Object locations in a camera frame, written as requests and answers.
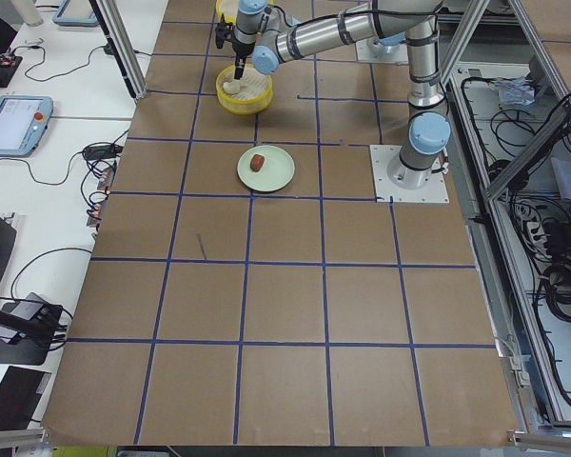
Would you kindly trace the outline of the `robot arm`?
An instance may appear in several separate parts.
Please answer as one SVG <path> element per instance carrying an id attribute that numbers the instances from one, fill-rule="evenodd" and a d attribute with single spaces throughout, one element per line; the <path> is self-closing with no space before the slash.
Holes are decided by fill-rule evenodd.
<path id="1" fill-rule="evenodd" d="M 246 63 L 264 75 L 280 65 L 336 48 L 353 46 L 380 53 L 398 46 L 407 55 L 410 92 L 407 137 L 387 166 L 389 180 L 401 189 L 424 187 L 451 127 L 439 68 L 439 1 L 367 1 L 304 22 L 267 1 L 241 1 L 232 22 L 220 20 L 215 43 L 230 43 L 234 77 Z"/>

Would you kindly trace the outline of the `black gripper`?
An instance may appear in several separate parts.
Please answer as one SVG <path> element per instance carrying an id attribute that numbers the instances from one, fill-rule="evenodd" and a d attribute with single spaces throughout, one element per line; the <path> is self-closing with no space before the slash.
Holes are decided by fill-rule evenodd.
<path id="1" fill-rule="evenodd" d="M 246 59 L 253 52 L 253 45 L 234 40 L 232 47 L 235 52 L 235 71 L 233 79 L 241 80 L 245 74 Z"/>

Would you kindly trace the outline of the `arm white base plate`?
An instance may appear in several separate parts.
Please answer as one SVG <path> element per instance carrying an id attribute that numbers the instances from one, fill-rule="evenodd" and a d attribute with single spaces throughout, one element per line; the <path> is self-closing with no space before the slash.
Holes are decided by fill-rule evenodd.
<path id="1" fill-rule="evenodd" d="M 370 64 L 407 65 L 408 57 L 405 43 L 386 46 L 378 41 L 366 39 L 355 45 L 357 60 Z"/>
<path id="2" fill-rule="evenodd" d="M 399 145 L 370 145 L 375 199 L 380 203 L 449 203 L 444 173 L 438 158 L 429 169 L 408 169 L 400 157 Z"/>

